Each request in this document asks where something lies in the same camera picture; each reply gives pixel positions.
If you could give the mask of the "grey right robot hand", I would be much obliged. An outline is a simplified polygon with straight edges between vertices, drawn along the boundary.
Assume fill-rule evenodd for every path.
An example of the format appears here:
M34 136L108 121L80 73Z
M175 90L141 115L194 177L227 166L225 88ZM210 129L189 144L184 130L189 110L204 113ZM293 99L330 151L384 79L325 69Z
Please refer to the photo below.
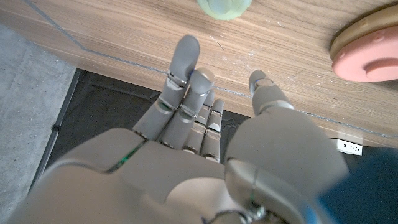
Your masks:
M321 194L349 173L324 132L262 71L254 116L220 152L223 102L183 36L159 98L54 162L9 223L331 223Z

